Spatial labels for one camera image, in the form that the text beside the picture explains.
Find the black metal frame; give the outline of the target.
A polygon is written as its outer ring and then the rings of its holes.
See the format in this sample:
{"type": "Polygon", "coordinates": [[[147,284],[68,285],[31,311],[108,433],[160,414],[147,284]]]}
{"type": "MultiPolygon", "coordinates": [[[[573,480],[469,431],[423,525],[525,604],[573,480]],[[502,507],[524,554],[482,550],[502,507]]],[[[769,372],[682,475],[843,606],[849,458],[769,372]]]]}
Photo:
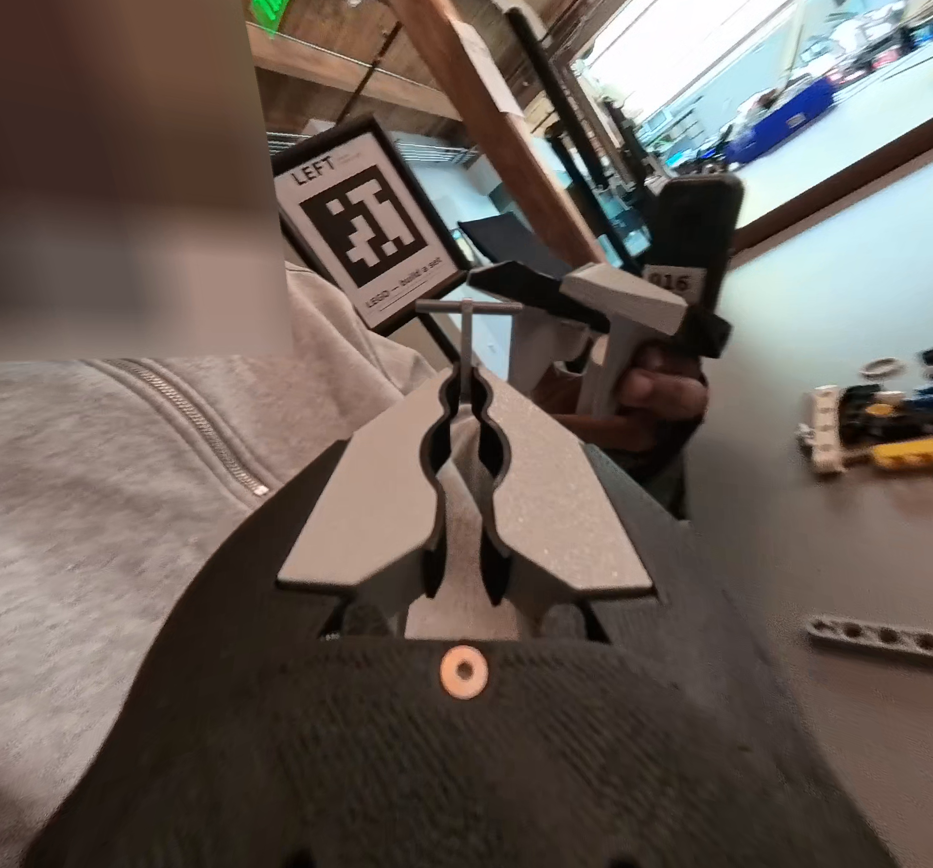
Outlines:
{"type": "Polygon", "coordinates": [[[505,16],[553,107],[556,121],[546,131],[546,138],[571,176],[572,186],[587,204],[587,210],[600,221],[603,235],[619,256],[622,268],[641,275],[643,263],[629,251],[606,215],[597,192],[611,191],[613,181],[618,181],[622,185],[622,201],[647,227],[665,185],[656,160],[637,139],[620,107],[613,101],[594,102],[571,69],[553,65],[524,11],[513,6],[505,16]]]}

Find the grey lego axle piece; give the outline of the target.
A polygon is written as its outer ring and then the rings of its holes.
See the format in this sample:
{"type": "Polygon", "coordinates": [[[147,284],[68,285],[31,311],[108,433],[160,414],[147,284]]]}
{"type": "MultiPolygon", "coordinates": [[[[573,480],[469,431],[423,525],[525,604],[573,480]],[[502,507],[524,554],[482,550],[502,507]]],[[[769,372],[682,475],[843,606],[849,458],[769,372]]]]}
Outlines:
{"type": "Polygon", "coordinates": [[[524,305],[515,301],[475,301],[464,298],[456,301],[419,299],[415,302],[419,316],[458,314],[460,316],[460,348],[458,372],[460,376],[460,400],[472,403],[472,386],[476,366],[473,362],[473,320],[476,316],[519,315],[524,305]]]}

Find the black framed tag sign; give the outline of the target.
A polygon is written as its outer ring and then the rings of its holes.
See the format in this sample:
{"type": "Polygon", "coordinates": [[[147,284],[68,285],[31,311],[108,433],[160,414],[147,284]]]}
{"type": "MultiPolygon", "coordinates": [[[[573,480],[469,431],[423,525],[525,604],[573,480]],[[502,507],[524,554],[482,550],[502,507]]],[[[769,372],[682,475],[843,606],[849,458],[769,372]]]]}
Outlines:
{"type": "Polygon", "coordinates": [[[443,357],[460,352],[419,313],[466,282],[470,264],[391,135],[358,116],[272,153],[286,242],[349,299],[363,324],[390,337],[420,321],[443,357]]]}

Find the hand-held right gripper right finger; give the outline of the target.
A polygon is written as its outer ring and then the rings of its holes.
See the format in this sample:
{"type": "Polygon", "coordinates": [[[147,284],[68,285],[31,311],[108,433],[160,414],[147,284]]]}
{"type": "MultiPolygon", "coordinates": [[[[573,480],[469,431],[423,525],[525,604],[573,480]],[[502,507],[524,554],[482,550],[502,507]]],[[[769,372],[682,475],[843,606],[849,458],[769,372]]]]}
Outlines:
{"type": "Polygon", "coordinates": [[[493,604],[577,604],[651,593],[654,583],[577,437],[484,368],[471,371],[481,503],[481,574],[493,604]]]}

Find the blue plastic bin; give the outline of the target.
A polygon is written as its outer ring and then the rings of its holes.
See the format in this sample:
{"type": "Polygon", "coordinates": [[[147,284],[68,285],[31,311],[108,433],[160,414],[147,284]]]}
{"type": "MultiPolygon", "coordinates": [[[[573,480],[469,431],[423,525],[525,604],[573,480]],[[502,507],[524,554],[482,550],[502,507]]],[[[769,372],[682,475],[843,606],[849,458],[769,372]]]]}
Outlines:
{"type": "Polygon", "coordinates": [[[753,116],[731,136],[725,151],[727,163],[747,165],[809,127],[834,106],[835,91],[827,75],[793,88],[784,101],[753,116]]]}

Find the person's left hand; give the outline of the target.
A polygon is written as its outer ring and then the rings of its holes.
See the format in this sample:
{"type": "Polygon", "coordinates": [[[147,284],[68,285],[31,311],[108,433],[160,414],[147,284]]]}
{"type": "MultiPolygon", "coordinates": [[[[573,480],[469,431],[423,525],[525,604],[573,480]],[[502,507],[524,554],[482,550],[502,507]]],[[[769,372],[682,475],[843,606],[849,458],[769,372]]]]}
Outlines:
{"type": "Polygon", "coordinates": [[[581,375],[554,365],[530,397],[642,485],[679,461],[703,423],[709,401],[699,360],[659,344],[643,347],[621,376],[613,389],[609,415],[578,414],[581,387],[581,375]]]}

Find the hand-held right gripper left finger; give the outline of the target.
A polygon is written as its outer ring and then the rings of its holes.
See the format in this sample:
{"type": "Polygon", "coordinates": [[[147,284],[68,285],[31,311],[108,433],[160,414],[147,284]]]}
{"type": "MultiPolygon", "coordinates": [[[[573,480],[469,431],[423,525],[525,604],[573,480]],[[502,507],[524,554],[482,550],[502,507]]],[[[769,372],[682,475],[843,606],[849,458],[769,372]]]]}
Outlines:
{"type": "Polygon", "coordinates": [[[356,431],[277,576],[283,588],[359,602],[437,593],[458,370],[426,381],[356,431]]]}

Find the black office chair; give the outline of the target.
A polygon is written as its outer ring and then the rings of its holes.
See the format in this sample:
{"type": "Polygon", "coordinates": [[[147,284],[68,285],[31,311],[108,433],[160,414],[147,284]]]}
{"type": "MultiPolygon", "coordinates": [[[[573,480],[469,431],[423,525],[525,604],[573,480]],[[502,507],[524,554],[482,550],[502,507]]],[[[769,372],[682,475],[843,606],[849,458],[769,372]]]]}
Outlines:
{"type": "Polygon", "coordinates": [[[515,262],[553,279],[563,279],[574,269],[511,212],[461,221],[458,227],[493,264],[515,262]]]}

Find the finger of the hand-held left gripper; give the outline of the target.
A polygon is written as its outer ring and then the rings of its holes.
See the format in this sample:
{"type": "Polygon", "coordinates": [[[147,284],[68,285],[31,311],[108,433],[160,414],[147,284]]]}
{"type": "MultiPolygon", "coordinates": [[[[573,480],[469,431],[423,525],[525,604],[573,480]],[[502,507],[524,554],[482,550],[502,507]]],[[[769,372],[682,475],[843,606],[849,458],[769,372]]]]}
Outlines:
{"type": "Polygon", "coordinates": [[[608,264],[571,271],[562,279],[560,293],[611,323],[633,323],[663,336],[677,332],[689,309],[682,297],[608,264]]]}
{"type": "Polygon", "coordinates": [[[471,270],[466,284],[507,302],[540,311],[554,320],[584,325],[598,335],[607,334],[606,315],[561,291],[562,279],[554,278],[517,261],[471,270]]]}

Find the grey lego beam with holes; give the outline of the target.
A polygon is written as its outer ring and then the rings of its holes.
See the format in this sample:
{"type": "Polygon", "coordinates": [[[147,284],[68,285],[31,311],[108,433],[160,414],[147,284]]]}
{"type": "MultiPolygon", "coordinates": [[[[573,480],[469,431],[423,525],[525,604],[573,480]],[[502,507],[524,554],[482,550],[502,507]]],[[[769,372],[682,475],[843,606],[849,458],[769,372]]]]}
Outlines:
{"type": "Polygon", "coordinates": [[[932,630],[890,622],[812,616],[803,624],[810,642],[834,651],[932,662],[932,630]]]}

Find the wooden post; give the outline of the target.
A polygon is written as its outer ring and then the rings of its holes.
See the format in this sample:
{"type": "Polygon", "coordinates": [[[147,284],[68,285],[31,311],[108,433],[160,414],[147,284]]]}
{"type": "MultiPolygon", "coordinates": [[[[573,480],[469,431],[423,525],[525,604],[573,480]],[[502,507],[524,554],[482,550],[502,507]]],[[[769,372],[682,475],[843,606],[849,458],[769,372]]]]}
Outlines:
{"type": "Polygon", "coordinates": [[[413,46],[543,243],[572,268],[602,248],[538,156],[495,59],[451,0],[388,0],[413,46]]]}

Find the person's zip hoodie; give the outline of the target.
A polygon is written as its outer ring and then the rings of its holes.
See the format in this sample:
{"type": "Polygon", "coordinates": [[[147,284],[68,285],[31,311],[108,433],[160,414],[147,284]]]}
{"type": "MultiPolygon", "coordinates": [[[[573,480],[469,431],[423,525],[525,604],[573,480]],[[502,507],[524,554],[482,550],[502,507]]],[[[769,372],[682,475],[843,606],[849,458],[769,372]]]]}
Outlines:
{"type": "Polygon", "coordinates": [[[76,784],[216,548],[435,372],[286,266],[283,356],[2,363],[2,866],[76,784]]]}

